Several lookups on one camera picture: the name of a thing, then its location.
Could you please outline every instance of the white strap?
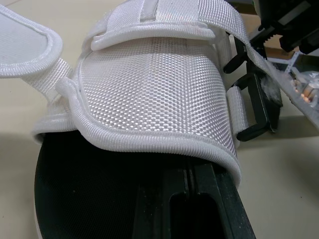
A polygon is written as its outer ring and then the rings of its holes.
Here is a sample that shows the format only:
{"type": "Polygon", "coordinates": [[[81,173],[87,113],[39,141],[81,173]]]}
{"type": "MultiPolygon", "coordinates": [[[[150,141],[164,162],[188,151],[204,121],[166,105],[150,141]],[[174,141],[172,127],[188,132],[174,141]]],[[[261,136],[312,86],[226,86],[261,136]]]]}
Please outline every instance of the white strap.
{"type": "Polygon", "coordinates": [[[159,0],[157,21],[197,21],[196,0],[159,0]]]}
{"type": "Polygon", "coordinates": [[[37,74],[23,76],[22,79],[42,93],[50,102],[58,94],[55,91],[56,82],[65,76],[69,77],[71,72],[70,65],[60,58],[50,69],[37,74]]]}
{"type": "Polygon", "coordinates": [[[109,18],[107,30],[114,31],[140,22],[142,8],[143,1],[140,0],[126,1],[118,6],[109,18]]]}
{"type": "Polygon", "coordinates": [[[231,87],[227,91],[226,95],[228,100],[233,137],[235,138],[239,132],[248,128],[244,100],[238,86],[231,87]]]}

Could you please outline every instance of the orthopedic boot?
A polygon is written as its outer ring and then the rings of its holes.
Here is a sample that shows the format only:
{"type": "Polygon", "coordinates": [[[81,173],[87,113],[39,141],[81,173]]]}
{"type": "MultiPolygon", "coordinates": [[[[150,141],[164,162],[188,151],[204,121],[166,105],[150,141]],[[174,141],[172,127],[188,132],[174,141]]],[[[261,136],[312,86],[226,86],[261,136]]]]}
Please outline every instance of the orthopedic boot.
{"type": "MultiPolygon", "coordinates": [[[[289,81],[250,45],[224,0],[128,0],[88,33],[74,70],[57,33],[0,6],[0,77],[20,77],[48,100],[33,135],[79,130],[119,152],[194,156],[226,168],[239,185],[234,140],[248,127],[238,87],[226,94],[229,36],[303,111],[289,81]]],[[[317,123],[317,115],[308,114],[317,123]]]]}

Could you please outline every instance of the black plastic bracket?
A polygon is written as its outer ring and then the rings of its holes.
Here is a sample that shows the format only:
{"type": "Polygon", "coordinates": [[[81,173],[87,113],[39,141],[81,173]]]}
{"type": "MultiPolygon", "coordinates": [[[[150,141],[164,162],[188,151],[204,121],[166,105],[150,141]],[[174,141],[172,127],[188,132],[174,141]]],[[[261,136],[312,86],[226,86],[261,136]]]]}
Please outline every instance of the black plastic bracket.
{"type": "MultiPolygon", "coordinates": [[[[278,127],[280,107],[282,107],[282,104],[275,103],[266,96],[261,87],[261,79],[265,77],[265,73],[256,67],[249,59],[245,44],[235,38],[235,45],[237,55],[226,64],[224,72],[226,74],[230,74],[241,66],[244,61],[247,61],[247,74],[237,80],[233,86],[238,86],[241,90],[248,87],[248,93],[252,102],[256,124],[239,132],[237,134],[237,139],[239,141],[249,141],[267,131],[276,131],[278,127]]],[[[263,44],[256,42],[254,48],[264,58],[266,58],[266,52],[263,44]]]]}
{"type": "Polygon", "coordinates": [[[256,120],[256,124],[237,134],[239,141],[249,141],[267,131],[275,132],[278,127],[278,118],[282,105],[267,98],[260,84],[262,74],[262,72],[247,73],[232,85],[239,87],[241,90],[248,87],[256,120]]]}

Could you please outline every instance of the woven nylon fabric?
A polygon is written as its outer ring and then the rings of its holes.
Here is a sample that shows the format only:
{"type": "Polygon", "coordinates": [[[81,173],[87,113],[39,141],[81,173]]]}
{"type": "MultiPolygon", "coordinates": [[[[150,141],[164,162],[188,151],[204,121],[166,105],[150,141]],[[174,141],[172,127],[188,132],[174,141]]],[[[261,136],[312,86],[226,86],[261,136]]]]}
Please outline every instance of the woven nylon fabric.
{"type": "Polygon", "coordinates": [[[198,3],[194,0],[159,0],[156,20],[197,21],[198,3]]]}
{"type": "Polygon", "coordinates": [[[205,41],[162,37],[92,52],[81,65],[89,110],[108,127],[195,134],[235,154],[213,53],[205,41]]]}
{"type": "Polygon", "coordinates": [[[72,69],[69,64],[60,58],[48,70],[33,75],[23,76],[22,79],[41,92],[50,102],[57,95],[57,92],[55,91],[56,82],[64,76],[70,76],[71,73],[72,69]]]}
{"type": "Polygon", "coordinates": [[[244,100],[238,86],[233,86],[227,91],[227,100],[232,122],[232,132],[236,136],[239,132],[248,128],[244,100]]]}
{"type": "Polygon", "coordinates": [[[0,64],[19,64],[31,61],[41,55],[47,46],[47,39],[29,27],[0,14],[0,64]]]}
{"type": "Polygon", "coordinates": [[[0,78],[46,71],[58,61],[62,46],[51,29],[0,5],[0,78]]]}

